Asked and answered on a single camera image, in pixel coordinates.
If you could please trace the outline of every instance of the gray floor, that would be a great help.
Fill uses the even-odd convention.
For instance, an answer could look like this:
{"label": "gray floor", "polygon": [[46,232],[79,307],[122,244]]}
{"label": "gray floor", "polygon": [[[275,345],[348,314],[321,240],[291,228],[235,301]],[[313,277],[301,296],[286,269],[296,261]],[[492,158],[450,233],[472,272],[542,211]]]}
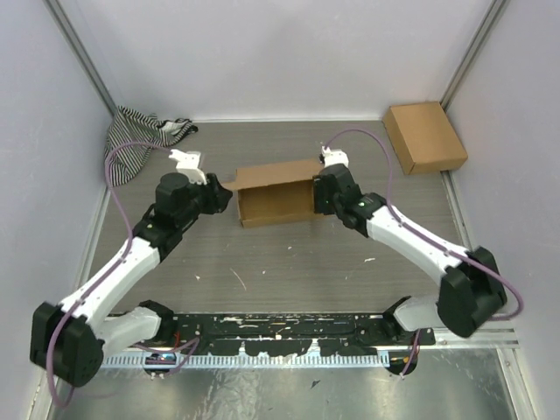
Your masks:
{"label": "gray floor", "polygon": [[[151,381],[103,369],[51,420],[507,420],[495,350],[423,350],[404,381],[379,368],[184,370]],[[111,395],[96,398],[95,396]]]}
{"label": "gray floor", "polygon": [[[222,181],[235,168],[315,158],[321,144],[344,128],[371,129],[388,141],[380,122],[205,123],[180,144],[203,151],[204,169]],[[387,165],[378,146],[360,134],[339,140],[362,191],[385,195]],[[395,163],[393,201],[411,219],[457,242],[439,174],[406,177]],[[173,162],[154,152],[118,193],[133,224],[153,201],[159,178]],[[111,202],[95,253],[98,270],[122,245],[123,222]],[[242,279],[245,288],[235,273]],[[241,227],[235,202],[224,214],[203,216],[156,270],[117,306],[145,299],[176,312],[382,311],[402,296],[424,295],[435,284],[393,250],[345,229],[333,216],[282,226]]]}

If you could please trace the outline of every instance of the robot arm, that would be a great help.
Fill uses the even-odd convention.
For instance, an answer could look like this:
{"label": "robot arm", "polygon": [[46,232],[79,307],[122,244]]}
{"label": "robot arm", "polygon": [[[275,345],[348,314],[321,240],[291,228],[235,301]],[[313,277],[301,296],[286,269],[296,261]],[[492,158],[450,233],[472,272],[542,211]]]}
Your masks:
{"label": "robot arm", "polygon": [[406,218],[389,211],[387,201],[376,193],[362,193],[347,168],[341,150],[323,150],[325,169],[314,179],[315,213],[336,214],[344,226],[382,242],[421,268],[439,287],[438,296],[404,297],[384,317],[389,333],[446,326],[461,337],[470,337],[506,302],[503,286],[492,277],[434,248],[403,223],[446,249],[468,256],[497,272],[492,254],[484,248],[473,252],[445,241]]}
{"label": "robot arm", "polygon": [[31,361],[46,367],[46,351],[62,316],[90,290],[108,268],[121,261],[105,280],[83,299],[57,340],[54,374],[80,387],[97,373],[103,360],[141,340],[169,342],[177,331],[173,312],[161,304],[142,302],[133,311],[107,320],[132,286],[154,270],[181,242],[183,233],[201,214],[222,213],[233,194],[216,176],[200,168],[198,152],[173,150],[177,171],[165,174],[156,189],[155,203],[133,229],[127,255],[125,243],[86,284],[58,305],[43,303],[33,314]]}

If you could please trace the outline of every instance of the striped cloth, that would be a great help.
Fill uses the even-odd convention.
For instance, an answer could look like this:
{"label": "striped cloth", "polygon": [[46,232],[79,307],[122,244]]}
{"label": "striped cloth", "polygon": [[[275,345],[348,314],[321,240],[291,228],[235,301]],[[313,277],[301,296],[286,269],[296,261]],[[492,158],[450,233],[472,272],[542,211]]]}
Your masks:
{"label": "striped cloth", "polygon": [[[119,144],[148,142],[171,147],[198,130],[191,120],[185,118],[160,121],[155,114],[146,116],[134,109],[119,107],[108,128],[105,158]],[[121,186],[133,179],[146,165],[150,153],[151,148],[143,146],[119,150],[109,162],[112,185]]]}

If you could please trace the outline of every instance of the closed cardboard box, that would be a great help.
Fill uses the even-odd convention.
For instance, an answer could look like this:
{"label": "closed cardboard box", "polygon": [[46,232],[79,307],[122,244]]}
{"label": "closed cardboard box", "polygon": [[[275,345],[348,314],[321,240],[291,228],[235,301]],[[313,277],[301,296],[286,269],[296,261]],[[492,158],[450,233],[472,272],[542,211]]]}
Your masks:
{"label": "closed cardboard box", "polygon": [[439,102],[390,107],[383,123],[405,174],[458,169],[467,159]]}
{"label": "closed cardboard box", "polygon": [[320,217],[314,212],[313,177],[322,169],[316,160],[239,168],[235,181],[223,186],[237,191],[245,228],[305,221]]}

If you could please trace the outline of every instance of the wall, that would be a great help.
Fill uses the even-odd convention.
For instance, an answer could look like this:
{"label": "wall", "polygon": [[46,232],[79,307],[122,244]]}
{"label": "wall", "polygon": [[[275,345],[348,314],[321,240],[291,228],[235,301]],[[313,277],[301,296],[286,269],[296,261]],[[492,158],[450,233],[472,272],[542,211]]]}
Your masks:
{"label": "wall", "polygon": [[77,282],[110,117],[42,2],[3,4],[0,57],[0,418],[21,419],[32,314]]}
{"label": "wall", "polygon": [[490,3],[62,0],[118,103],[197,120],[439,100]]}
{"label": "wall", "polygon": [[507,7],[449,115],[469,160],[453,174],[475,242],[527,309],[515,321],[542,418],[560,416],[560,4]]}

